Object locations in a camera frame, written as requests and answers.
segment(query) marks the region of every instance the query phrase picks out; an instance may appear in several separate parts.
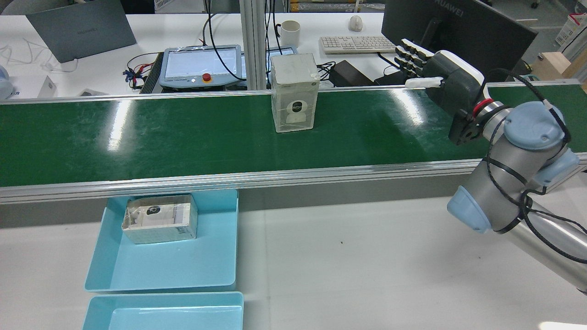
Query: blue tray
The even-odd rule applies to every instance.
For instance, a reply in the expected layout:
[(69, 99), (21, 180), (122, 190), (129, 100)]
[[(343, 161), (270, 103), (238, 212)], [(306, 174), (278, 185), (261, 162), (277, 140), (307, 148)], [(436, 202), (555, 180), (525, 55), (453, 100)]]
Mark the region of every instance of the blue tray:
[(238, 193), (236, 190), (212, 190), (192, 195), (198, 207), (197, 238), (154, 244), (133, 244), (122, 233), (120, 225), (126, 203), (134, 197), (108, 200), (86, 277), (86, 290), (234, 290)]
[(242, 293), (119, 294), (90, 300), (83, 330), (241, 330)]

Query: white mug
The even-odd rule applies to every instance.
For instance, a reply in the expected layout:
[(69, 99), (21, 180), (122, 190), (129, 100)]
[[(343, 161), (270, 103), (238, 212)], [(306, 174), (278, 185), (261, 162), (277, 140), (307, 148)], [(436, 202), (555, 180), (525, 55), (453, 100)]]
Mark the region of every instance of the white mug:
[(299, 47), (299, 23), (296, 21), (283, 21), (277, 24), (281, 30), (277, 34), (279, 37), (279, 44), (281, 46), (292, 45)]

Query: box wrapped in plastic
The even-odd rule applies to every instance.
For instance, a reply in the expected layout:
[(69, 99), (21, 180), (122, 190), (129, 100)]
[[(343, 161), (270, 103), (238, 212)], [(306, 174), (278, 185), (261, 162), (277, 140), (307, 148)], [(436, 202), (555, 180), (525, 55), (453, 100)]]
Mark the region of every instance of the box wrapped in plastic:
[(127, 202), (122, 231), (135, 244), (190, 240), (197, 220), (192, 195), (140, 198)]
[(312, 54), (271, 58), (271, 108), (277, 133), (314, 127), (320, 75)]

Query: white box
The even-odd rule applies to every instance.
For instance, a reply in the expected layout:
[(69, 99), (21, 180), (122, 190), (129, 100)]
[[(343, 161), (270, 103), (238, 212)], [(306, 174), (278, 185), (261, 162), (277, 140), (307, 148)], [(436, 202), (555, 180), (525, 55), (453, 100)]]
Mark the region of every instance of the white box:
[(14, 86), (9, 100), (47, 99), (57, 90), (49, 76), (10, 76), (8, 81)]
[(314, 127), (319, 85), (312, 54), (271, 57), (271, 109), (277, 133)]
[(197, 220), (192, 195), (140, 198), (127, 202), (122, 232), (135, 244), (190, 240)]

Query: black power adapter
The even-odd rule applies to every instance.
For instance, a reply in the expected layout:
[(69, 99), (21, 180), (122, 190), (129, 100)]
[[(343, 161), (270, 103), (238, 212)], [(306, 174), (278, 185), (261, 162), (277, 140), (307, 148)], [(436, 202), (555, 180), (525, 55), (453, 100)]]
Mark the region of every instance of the black power adapter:
[(335, 87), (373, 86), (373, 82), (346, 60), (330, 69), (328, 80)]

